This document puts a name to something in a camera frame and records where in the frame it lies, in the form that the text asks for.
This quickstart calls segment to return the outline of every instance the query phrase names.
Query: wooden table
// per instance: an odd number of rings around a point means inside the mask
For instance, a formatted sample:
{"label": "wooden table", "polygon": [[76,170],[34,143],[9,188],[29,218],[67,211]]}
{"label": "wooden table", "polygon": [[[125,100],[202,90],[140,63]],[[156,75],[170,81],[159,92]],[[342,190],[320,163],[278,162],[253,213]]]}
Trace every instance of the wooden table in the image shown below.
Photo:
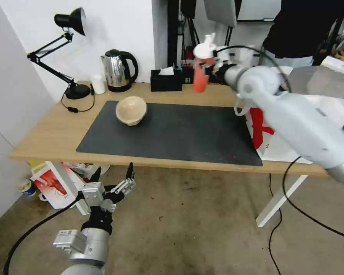
{"label": "wooden table", "polygon": [[[71,113],[61,103],[57,103],[46,116],[35,126],[35,128],[14,148],[10,157],[24,160],[46,160],[53,169],[59,172],[59,176],[65,176],[62,171],[61,161],[107,163],[114,165],[128,165],[130,161],[135,166],[186,168],[201,170],[236,171],[249,173],[275,173],[283,174],[288,167],[287,162],[263,161],[263,165],[233,165],[221,163],[191,162],[182,160],[150,159],[141,157],[128,157],[117,155],[102,155],[76,152],[76,148],[92,125],[96,116],[108,100],[119,101],[125,97],[137,95],[149,103],[182,104],[200,106],[222,106],[233,107],[236,96],[227,86],[209,85],[202,94],[196,93],[192,85],[184,85],[181,92],[151,92],[147,83],[134,83],[132,88],[126,92],[113,93],[107,91],[96,95],[94,107],[84,113]],[[66,106],[76,107],[84,110],[92,104],[92,98],[86,97],[80,100],[64,99]],[[289,170],[289,174],[300,175],[294,185],[288,187],[288,195],[303,182],[308,175],[325,176],[326,172],[319,166],[311,164],[296,163]],[[76,194],[74,186],[70,186],[67,180],[62,182],[71,194]],[[258,226],[263,226],[277,209],[285,202],[284,194],[278,191],[268,206],[257,218]],[[78,205],[81,212],[86,213],[85,203]]]}

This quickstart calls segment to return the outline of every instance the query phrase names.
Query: beige bowl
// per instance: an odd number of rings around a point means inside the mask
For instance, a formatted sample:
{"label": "beige bowl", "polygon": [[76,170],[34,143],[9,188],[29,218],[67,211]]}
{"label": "beige bowl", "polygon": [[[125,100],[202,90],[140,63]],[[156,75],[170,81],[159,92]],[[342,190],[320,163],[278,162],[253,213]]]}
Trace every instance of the beige bowl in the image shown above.
{"label": "beige bowl", "polygon": [[116,105],[117,118],[128,126],[137,125],[146,111],[146,103],[141,97],[126,97]]}

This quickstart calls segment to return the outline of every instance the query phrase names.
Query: desk lamp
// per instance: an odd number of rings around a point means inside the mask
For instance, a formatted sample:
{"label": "desk lamp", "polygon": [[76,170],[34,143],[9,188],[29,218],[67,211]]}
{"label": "desk lamp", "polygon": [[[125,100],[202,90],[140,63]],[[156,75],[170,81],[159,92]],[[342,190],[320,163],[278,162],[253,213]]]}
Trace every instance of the desk lamp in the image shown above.
{"label": "desk lamp", "polygon": [[[33,63],[41,66],[42,68],[54,74],[58,78],[64,80],[68,84],[68,87],[65,91],[65,95],[68,99],[84,98],[91,93],[91,90],[87,85],[77,84],[74,82],[74,79],[72,77],[64,75],[41,62],[41,59],[43,57],[58,50],[59,48],[65,46],[73,40],[73,33],[70,32],[70,28],[85,36],[84,29],[86,28],[86,17],[84,10],[83,8],[77,8],[72,13],[70,13],[70,15],[56,14],[54,20],[56,25],[61,27],[65,33],[59,38],[56,38],[54,41],[51,41],[47,45],[44,45],[38,50],[29,53],[27,57]],[[53,49],[45,50],[48,46],[61,40],[62,38],[65,38],[67,41]]]}

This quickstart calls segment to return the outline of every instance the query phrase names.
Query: lamp base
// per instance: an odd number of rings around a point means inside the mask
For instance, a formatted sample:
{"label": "lamp base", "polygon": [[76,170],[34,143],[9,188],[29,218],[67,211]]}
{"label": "lamp base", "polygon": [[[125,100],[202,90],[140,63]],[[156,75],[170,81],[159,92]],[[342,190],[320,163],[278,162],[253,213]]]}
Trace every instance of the lamp base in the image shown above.
{"label": "lamp base", "polygon": [[90,93],[91,89],[87,85],[83,84],[70,85],[65,91],[65,95],[68,99],[81,99]]}

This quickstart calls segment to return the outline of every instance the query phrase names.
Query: floor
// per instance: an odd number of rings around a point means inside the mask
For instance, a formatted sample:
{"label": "floor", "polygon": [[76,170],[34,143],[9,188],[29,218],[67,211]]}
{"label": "floor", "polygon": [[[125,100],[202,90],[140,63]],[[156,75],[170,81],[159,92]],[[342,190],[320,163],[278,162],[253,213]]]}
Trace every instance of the floor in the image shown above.
{"label": "floor", "polygon": [[[102,181],[118,183],[125,172],[112,166]],[[139,167],[135,173],[135,189],[114,214],[106,274],[276,274],[268,239],[279,217],[264,228],[255,223],[271,198],[268,175]],[[273,190],[280,181],[273,176]],[[293,200],[344,232],[344,185],[309,177]],[[344,238],[288,204],[282,209],[272,245],[282,274],[344,275]],[[21,197],[0,219],[0,274],[13,243],[53,212],[45,202]],[[11,274],[61,274],[71,263],[52,242],[58,230],[79,229],[85,220],[70,209],[37,229],[14,254]]]}

